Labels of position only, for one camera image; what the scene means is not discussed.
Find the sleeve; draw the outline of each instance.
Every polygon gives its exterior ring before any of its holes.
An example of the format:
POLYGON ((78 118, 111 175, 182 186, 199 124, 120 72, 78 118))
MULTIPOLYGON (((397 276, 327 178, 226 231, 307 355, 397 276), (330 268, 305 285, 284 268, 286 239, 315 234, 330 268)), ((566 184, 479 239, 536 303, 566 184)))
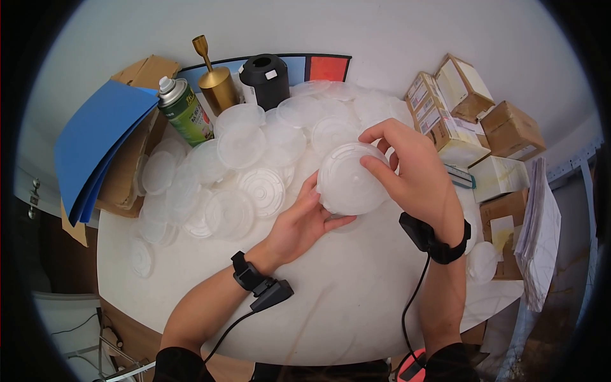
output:
POLYGON ((479 382, 462 342, 435 352, 426 362, 425 382, 479 382))
POLYGON ((199 354, 185 348, 165 348, 157 353, 153 382, 214 382, 199 354))

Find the black container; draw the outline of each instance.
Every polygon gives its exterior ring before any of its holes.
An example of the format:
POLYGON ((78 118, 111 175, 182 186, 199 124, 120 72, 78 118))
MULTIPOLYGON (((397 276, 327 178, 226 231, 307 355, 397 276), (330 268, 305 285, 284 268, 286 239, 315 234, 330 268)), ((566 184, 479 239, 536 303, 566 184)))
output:
POLYGON ((267 111, 288 97, 288 69, 273 54, 252 56, 240 68, 240 81, 246 103, 256 103, 267 111))

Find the stack of papers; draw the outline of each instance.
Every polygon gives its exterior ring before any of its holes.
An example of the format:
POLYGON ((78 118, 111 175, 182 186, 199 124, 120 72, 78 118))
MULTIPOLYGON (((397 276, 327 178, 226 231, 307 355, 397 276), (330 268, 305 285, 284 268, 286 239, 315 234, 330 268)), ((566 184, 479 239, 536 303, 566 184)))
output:
POLYGON ((89 222, 121 144, 157 106, 157 90, 110 80, 77 110, 58 137, 55 170, 70 224, 89 222))
POLYGON ((526 306, 541 312, 554 275, 561 216, 547 183, 545 158, 533 162, 530 180, 524 224, 514 255, 524 277, 526 306))

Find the brass cylinder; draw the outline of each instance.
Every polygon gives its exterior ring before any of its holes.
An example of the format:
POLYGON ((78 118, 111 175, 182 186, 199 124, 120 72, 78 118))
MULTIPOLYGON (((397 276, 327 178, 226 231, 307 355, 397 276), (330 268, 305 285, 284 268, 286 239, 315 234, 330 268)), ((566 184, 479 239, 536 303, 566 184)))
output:
POLYGON ((212 112, 218 117, 223 110, 240 102, 238 92, 233 85, 231 72, 227 67, 212 68, 208 58, 208 42, 204 35, 193 39, 193 47, 203 57, 208 73, 202 74, 197 82, 212 112))

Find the red device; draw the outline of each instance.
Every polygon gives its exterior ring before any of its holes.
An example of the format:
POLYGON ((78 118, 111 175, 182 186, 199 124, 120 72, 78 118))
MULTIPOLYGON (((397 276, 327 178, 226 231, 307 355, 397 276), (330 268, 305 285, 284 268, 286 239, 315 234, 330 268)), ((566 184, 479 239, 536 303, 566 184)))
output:
MULTIPOLYGON (((424 348, 418 349, 414 352, 418 361, 424 365, 426 363, 426 353, 424 348)), ((411 355, 405 360, 399 373, 397 374, 397 382, 423 382, 425 376, 425 369, 418 365, 414 357, 411 355)))

